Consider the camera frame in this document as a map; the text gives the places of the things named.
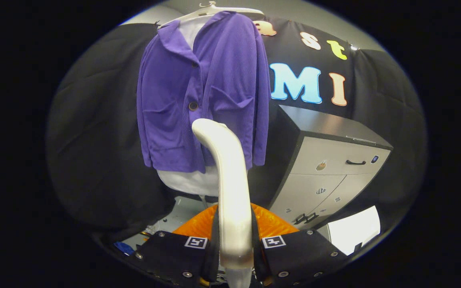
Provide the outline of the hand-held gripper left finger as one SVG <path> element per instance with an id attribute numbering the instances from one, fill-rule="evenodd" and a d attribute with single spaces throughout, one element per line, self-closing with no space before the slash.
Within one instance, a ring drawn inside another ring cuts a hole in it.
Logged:
<path id="1" fill-rule="evenodd" d="M 218 206 L 173 232 L 157 230 L 134 252 L 134 267 L 168 288 L 208 288 L 219 270 Z"/>

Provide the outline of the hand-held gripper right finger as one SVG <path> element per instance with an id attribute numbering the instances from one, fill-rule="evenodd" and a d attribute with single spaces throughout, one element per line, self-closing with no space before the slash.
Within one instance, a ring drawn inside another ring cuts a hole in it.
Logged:
<path id="1" fill-rule="evenodd" d="M 314 229 L 298 230 L 251 204 L 255 274 L 264 288 L 307 288 L 349 257 Z"/>

